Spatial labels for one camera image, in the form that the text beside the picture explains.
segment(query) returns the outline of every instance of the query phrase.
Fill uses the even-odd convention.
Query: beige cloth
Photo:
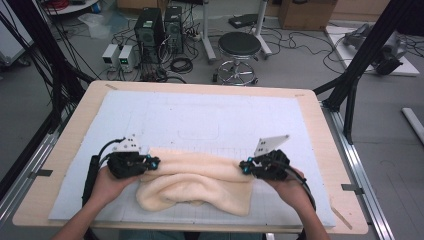
[[[235,215],[249,214],[253,177],[242,174],[240,160],[163,148],[151,148],[150,155],[161,162],[140,178],[137,201],[143,209],[208,202]]]

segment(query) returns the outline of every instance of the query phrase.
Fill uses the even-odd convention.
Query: power supply
[[[117,44],[109,44],[103,53],[103,61],[109,67],[109,71],[117,71],[119,69],[119,47]]]
[[[119,54],[119,62],[124,72],[132,72],[136,64],[133,46],[124,45],[121,54]]]
[[[142,63],[160,63],[160,46],[165,40],[159,8],[143,8],[134,26]]]
[[[183,9],[180,6],[169,6],[166,8],[163,23],[168,38],[167,47],[170,53],[184,53],[182,14]]]

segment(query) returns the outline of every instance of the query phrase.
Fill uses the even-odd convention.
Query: black metal pole
[[[343,133],[350,144],[353,144],[351,136],[352,122],[359,79],[368,66],[376,59],[387,39],[409,12],[414,1],[420,0],[391,0],[353,57],[352,62],[346,68],[346,71],[333,81],[314,89],[315,94],[318,95],[334,88],[330,96],[323,101],[324,107],[331,111],[339,111],[340,105],[348,98]]]

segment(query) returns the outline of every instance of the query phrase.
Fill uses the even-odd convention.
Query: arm
[[[303,177],[303,173],[300,171],[297,172]],[[315,213],[307,193],[297,180],[288,177],[284,181],[267,180],[266,182],[271,185],[277,191],[281,199],[293,207],[299,215],[308,240],[330,239],[330,236],[325,231],[324,226]]]
[[[52,239],[82,239],[97,214],[137,178],[116,179],[108,167],[100,169],[90,199]]]

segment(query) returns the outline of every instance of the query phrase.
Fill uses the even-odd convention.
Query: computer tower
[[[182,14],[183,9],[180,6],[166,8],[163,23],[168,37],[167,48],[170,53],[184,53]]]
[[[143,8],[134,26],[142,63],[160,63],[160,46],[165,40],[159,8]]]

